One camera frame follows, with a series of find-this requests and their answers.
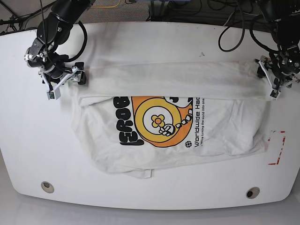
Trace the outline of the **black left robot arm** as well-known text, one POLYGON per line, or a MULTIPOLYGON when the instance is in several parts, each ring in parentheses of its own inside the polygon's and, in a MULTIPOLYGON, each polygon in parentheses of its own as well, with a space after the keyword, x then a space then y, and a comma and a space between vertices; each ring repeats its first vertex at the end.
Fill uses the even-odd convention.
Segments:
POLYGON ((264 50, 269 57, 256 60, 260 65, 257 75, 267 77, 272 87, 271 97, 277 98, 282 87, 291 87, 292 82, 299 79, 300 73, 300 2, 298 0, 257 0, 262 14, 250 22, 251 38, 264 50), (260 43, 253 33, 255 22, 264 19, 270 34, 277 44, 277 50, 270 49, 260 43))

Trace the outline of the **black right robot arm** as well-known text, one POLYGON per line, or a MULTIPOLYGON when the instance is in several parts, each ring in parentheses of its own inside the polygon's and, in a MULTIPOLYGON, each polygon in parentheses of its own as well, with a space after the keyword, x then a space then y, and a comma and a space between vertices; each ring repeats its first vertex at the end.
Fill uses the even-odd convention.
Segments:
POLYGON ((30 68, 39 68, 39 74, 43 83, 48 85, 48 92, 53 94, 54 87, 63 85, 71 80, 79 85, 86 84, 84 63, 77 62, 72 67, 66 64, 77 60, 83 53, 88 34, 85 26, 79 21, 80 16, 88 10, 93 0, 58 0, 51 8, 51 12, 37 28, 37 37, 25 54, 25 61, 30 68), (70 36, 71 29, 78 22, 83 31, 83 44, 80 51, 73 57, 59 55, 56 50, 59 45, 64 44, 70 36))

